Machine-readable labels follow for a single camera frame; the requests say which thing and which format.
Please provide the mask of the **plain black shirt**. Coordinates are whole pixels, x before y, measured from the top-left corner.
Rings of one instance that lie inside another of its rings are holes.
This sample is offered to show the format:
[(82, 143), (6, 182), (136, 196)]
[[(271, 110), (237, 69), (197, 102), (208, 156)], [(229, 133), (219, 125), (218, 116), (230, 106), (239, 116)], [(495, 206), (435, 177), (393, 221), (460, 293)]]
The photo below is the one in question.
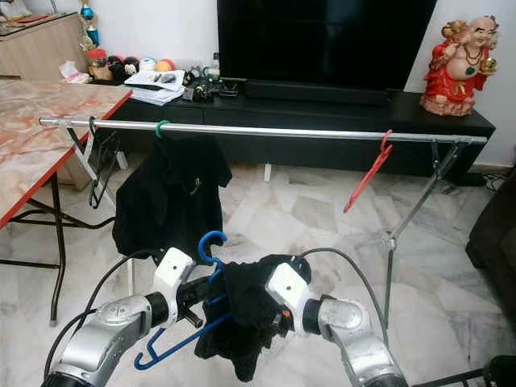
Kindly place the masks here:
[(194, 354), (203, 359), (221, 356), (232, 362), (240, 382), (251, 382), (263, 347), (272, 346), (273, 327), (281, 306), (265, 290), (273, 270), (288, 263), (303, 280), (312, 281), (309, 263), (298, 256), (273, 254), (253, 263), (227, 263), (211, 291), (216, 302), (203, 306), (210, 323), (217, 323), (197, 340)]

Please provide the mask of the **blue plastic hanger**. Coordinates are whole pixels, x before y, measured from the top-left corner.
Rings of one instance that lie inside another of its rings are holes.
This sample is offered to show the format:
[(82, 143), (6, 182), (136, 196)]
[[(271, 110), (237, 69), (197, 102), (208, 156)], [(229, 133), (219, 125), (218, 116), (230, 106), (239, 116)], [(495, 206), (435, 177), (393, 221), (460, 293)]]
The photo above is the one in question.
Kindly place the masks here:
[[(217, 244), (221, 246), (221, 244), (228, 241), (228, 236), (225, 235), (221, 230), (213, 230), (207, 232), (197, 243), (197, 254), (200, 257), (200, 264), (202, 265), (211, 265), (214, 266), (214, 271), (208, 276), (209, 277), (209, 293), (206, 295), (206, 300), (203, 305), (216, 305), (216, 303), (221, 302), (227, 298), (227, 295), (224, 293), (218, 293), (214, 290), (214, 281), (218, 279), (218, 276), (223, 271), (224, 262), (222, 262), (218, 258), (214, 258), (214, 256), (210, 255), (210, 246), (211, 244)], [(154, 298), (155, 296), (161, 295), (157, 292), (152, 292), (148, 295), (149, 298)], [(222, 314), (222, 316), (218, 316), (217, 318), (210, 318), (209, 321), (204, 322), (203, 326), (195, 326), (197, 331), (189, 335), (187, 339), (182, 340), (177, 345), (174, 345), (169, 350), (157, 354), (156, 349), (154, 348), (154, 343), (160, 338), (160, 336), (165, 333), (166, 329), (173, 323), (176, 323), (178, 320), (178, 292), (177, 292), (177, 303), (174, 306), (170, 306), (164, 296), (162, 296), (165, 309), (167, 310), (167, 318), (163, 322), (158, 321), (159, 317), (159, 307), (152, 307), (152, 327), (157, 328), (156, 333), (151, 336), (151, 338), (147, 341), (147, 345), (145, 345), (145, 352), (139, 352), (134, 359), (134, 368), (137, 371), (147, 371), (152, 366), (158, 365), (159, 362), (170, 357), (170, 355), (176, 353), (178, 350), (183, 349), (188, 343), (194, 342), (194, 340), (200, 338), (200, 336), (206, 335), (207, 332), (213, 331), (217, 325), (223, 323), (231, 317), (229, 312)]]

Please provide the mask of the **black hanger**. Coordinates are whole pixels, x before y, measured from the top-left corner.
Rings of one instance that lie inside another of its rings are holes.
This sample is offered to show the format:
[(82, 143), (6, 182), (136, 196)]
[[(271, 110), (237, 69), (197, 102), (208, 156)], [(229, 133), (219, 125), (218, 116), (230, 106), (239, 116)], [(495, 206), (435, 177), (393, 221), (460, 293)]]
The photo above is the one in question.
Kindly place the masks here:
[(110, 198), (106, 191), (111, 174), (118, 167), (117, 152), (121, 140), (119, 140), (118, 133), (99, 130), (95, 121), (96, 118), (91, 115), (88, 126), (87, 150), (89, 155), (87, 162), (95, 173), (95, 177), (92, 178), (91, 185), (89, 185), (89, 205), (93, 209), (98, 209), (102, 200)]

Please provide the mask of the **black printed T-shirt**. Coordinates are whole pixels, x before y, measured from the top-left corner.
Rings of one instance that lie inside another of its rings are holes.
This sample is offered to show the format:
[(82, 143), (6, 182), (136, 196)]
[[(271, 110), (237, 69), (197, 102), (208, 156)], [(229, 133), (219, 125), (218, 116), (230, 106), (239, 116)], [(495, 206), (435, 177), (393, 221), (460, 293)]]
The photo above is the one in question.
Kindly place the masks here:
[(156, 140), (115, 192), (115, 248), (125, 256), (178, 248), (198, 258), (199, 240), (223, 228), (218, 191), (231, 179), (213, 136)]

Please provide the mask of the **black TV cabinet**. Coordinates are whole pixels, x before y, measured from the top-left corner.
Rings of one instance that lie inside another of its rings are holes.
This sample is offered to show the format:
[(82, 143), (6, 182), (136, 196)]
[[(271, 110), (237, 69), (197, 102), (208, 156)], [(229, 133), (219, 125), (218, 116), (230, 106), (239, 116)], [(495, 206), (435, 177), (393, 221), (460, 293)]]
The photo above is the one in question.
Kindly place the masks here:
[[(270, 127), (291, 130), (461, 134), (490, 137), (495, 126), (482, 114), (436, 115), (421, 106), (420, 93), (394, 92), (386, 106), (352, 106), (317, 101), (248, 98), (210, 102), (173, 101), (166, 106), (126, 100), (110, 117), (122, 121)], [(377, 140), (286, 139), (218, 134), (218, 144), (233, 162), (366, 171), (379, 152)]]

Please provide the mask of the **steel clothes rack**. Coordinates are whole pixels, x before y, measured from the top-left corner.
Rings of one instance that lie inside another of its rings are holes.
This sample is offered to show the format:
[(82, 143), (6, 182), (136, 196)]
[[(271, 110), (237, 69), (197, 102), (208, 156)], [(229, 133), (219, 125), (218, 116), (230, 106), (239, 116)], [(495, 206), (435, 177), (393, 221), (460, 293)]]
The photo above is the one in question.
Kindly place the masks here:
[[(88, 127), (88, 119), (71, 119), (71, 118), (41, 118), (38, 122), (45, 127)], [(155, 131), (157, 123), (118, 121), (117, 119), (96, 119), (97, 127), (110, 127), (114, 129), (140, 129)], [(300, 130), (300, 129), (281, 129), (281, 128), (262, 128), (262, 127), (228, 127), (213, 126), (203, 124), (173, 124), (164, 127), (166, 132), (187, 132), (199, 134), (228, 134), (228, 135), (250, 135), (262, 137), (287, 137), (287, 139), (347, 139), (347, 140), (376, 140), (380, 141), (384, 132), (368, 132), (368, 131), (322, 131), (322, 130)], [(470, 136), (461, 134), (413, 134), (413, 133), (397, 133), (394, 132), (390, 136), (390, 141), (395, 143), (429, 143), (429, 144), (450, 144), (451, 148), (446, 157), (441, 158), (435, 163), (435, 172), (431, 174), (431, 180), (425, 185), (422, 196), (413, 205), (409, 214), (397, 225), (395, 230), (389, 233), (385, 243), (389, 248), (388, 268), (385, 284), (384, 302), (382, 305), (382, 319), (387, 321), (390, 312), (391, 287), (393, 281), (392, 264), (393, 254), (397, 251), (397, 239), (402, 235), (403, 230), (408, 226), (409, 222), (415, 218), (415, 215), (427, 201), (427, 197), (439, 181), (443, 180), (443, 176), (451, 169), (461, 152), (469, 147), (469, 145), (482, 145), (487, 143), (486, 137)]]

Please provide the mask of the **pile of black electronics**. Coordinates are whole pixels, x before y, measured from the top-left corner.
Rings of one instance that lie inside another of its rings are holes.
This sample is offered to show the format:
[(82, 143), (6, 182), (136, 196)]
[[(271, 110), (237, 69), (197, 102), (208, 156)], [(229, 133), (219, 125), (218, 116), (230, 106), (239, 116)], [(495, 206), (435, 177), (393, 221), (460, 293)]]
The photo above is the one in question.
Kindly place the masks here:
[(186, 101), (210, 102), (217, 98), (235, 98), (244, 80), (222, 77), (220, 54), (214, 52), (207, 64), (196, 64), (185, 71), (183, 98)]

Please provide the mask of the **stack of white booklets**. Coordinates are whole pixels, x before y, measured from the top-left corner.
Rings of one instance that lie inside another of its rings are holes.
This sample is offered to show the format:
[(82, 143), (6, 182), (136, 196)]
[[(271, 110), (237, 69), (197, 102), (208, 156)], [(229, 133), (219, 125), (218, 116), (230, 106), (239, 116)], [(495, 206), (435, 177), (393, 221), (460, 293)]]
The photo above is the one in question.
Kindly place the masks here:
[(166, 71), (166, 73), (140, 71), (127, 78), (124, 85), (131, 89), (131, 98), (154, 106), (165, 106), (170, 101), (180, 98), (185, 92), (184, 76), (184, 70)]

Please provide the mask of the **marble top folding table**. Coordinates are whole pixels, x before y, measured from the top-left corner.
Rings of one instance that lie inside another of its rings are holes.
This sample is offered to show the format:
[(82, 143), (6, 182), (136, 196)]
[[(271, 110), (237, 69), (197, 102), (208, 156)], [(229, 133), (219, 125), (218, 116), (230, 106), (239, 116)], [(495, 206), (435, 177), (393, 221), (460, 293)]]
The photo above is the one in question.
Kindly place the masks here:
[(56, 261), (8, 260), (22, 268), (55, 270), (49, 324), (59, 323), (58, 306), (67, 268), (65, 229), (86, 228), (63, 213), (56, 174), (70, 159), (88, 166), (82, 144), (94, 139), (88, 118), (108, 119), (129, 100), (126, 87), (62, 81), (1, 81), (0, 225), (40, 225), (55, 229)]

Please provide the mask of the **black soundbar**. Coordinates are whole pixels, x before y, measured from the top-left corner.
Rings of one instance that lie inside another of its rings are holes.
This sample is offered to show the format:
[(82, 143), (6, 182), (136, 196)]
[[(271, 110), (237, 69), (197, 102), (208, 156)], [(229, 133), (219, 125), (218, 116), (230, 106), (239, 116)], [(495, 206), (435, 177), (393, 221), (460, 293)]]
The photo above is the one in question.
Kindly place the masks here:
[(246, 80), (243, 92), (248, 98), (346, 104), (346, 106), (387, 106), (391, 98), (401, 90), (355, 89), (309, 82)]

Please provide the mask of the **jar with red lid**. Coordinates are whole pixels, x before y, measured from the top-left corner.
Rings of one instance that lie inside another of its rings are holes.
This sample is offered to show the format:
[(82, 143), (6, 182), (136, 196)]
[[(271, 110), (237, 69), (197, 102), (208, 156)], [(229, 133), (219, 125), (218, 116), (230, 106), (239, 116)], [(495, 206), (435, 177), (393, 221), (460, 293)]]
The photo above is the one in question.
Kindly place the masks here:
[(88, 49), (88, 51), (85, 51), (85, 55), (87, 56), (89, 74), (91, 74), (95, 80), (110, 81), (111, 78), (113, 78), (113, 73), (108, 69), (108, 55), (104, 49)]

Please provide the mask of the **pink white tissue pack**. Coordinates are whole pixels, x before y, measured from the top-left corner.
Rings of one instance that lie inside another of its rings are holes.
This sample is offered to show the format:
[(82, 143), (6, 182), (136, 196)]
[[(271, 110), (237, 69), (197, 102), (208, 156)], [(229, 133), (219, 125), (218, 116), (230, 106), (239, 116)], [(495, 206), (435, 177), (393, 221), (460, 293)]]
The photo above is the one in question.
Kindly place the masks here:
[(63, 78), (63, 82), (70, 82), (70, 84), (88, 84), (92, 81), (91, 75), (82, 73), (77, 69), (77, 63), (74, 61), (66, 61), (59, 67), (59, 73)]

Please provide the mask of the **black flat television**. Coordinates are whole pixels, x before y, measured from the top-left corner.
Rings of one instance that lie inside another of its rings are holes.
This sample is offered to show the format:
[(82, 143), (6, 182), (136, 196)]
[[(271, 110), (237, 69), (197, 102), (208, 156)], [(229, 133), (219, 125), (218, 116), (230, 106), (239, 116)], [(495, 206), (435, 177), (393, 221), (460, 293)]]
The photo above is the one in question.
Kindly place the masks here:
[(401, 89), (436, 0), (217, 0), (222, 74)]

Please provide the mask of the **blue gold trophy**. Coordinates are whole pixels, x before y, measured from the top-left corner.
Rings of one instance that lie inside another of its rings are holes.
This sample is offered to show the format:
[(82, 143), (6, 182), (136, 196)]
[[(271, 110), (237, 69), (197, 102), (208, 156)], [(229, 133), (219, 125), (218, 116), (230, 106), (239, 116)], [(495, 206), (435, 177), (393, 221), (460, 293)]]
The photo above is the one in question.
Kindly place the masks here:
[(85, 36), (89, 38), (89, 41), (91, 41), (92, 44), (95, 45), (95, 47), (99, 47), (99, 32), (94, 26), (96, 12), (93, 10), (91, 6), (89, 6), (89, 0), (80, 0), (80, 4), (80, 16), (82, 18), (82, 21), (85, 22)]

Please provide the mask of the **red laughing Buddha statue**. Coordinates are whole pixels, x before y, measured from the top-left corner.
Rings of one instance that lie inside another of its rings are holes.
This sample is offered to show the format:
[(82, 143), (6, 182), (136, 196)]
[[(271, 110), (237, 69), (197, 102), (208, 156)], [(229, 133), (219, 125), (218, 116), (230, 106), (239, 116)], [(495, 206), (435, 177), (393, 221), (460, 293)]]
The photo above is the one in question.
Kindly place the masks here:
[(451, 21), (441, 29), (443, 42), (431, 51), (420, 104), (441, 117), (465, 117), (474, 110), (475, 92), (497, 73), (491, 51), (497, 47), (497, 19), (483, 15)]

